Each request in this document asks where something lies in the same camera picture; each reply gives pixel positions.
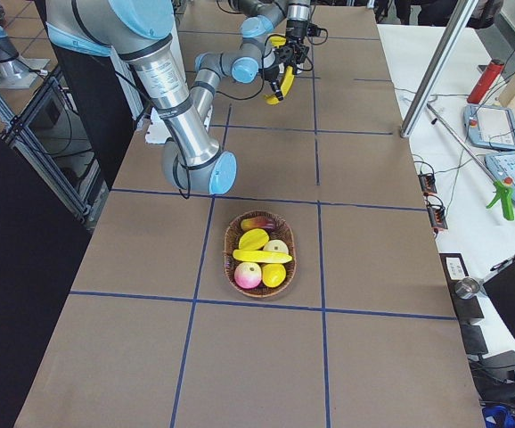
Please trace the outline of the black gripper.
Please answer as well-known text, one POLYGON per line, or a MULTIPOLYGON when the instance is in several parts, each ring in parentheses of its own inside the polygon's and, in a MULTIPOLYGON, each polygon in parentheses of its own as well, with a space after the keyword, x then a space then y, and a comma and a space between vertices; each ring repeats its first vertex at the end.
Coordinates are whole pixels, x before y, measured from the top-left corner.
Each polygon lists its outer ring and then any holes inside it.
POLYGON ((303 45, 307 37, 307 26, 308 17, 288 18, 285 27, 286 44, 291 47, 303 45))
POLYGON ((264 59, 264 81, 270 82, 273 91, 273 98, 276 101, 282 101, 284 94, 282 90, 282 82, 279 75, 281 69, 286 73, 299 74, 298 70, 299 54, 295 48, 289 45, 283 45, 272 48, 264 59))

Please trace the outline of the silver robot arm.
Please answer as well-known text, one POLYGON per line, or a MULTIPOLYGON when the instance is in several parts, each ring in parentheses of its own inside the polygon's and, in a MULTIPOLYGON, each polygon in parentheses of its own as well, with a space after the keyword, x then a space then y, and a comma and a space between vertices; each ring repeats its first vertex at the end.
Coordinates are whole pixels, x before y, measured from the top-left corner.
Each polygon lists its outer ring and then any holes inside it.
POLYGON ((230 8, 246 17, 240 26, 240 49, 260 52, 268 42, 282 42, 308 54, 305 44, 311 21, 310 1, 228 1, 230 8))
POLYGON ((261 77, 273 90, 266 102, 277 104, 307 53, 308 1, 233 1, 232 8, 246 17, 240 47, 199 55, 189 86, 171 50, 176 21, 169 1, 48 1, 45 6, 55 45, 96 56, 116 53, 135 70, 171 135, 163 151, 164 175, 185 193, 224 194, 236 178, 234 154, 204 125, 221 80, 248 84, 261 77))

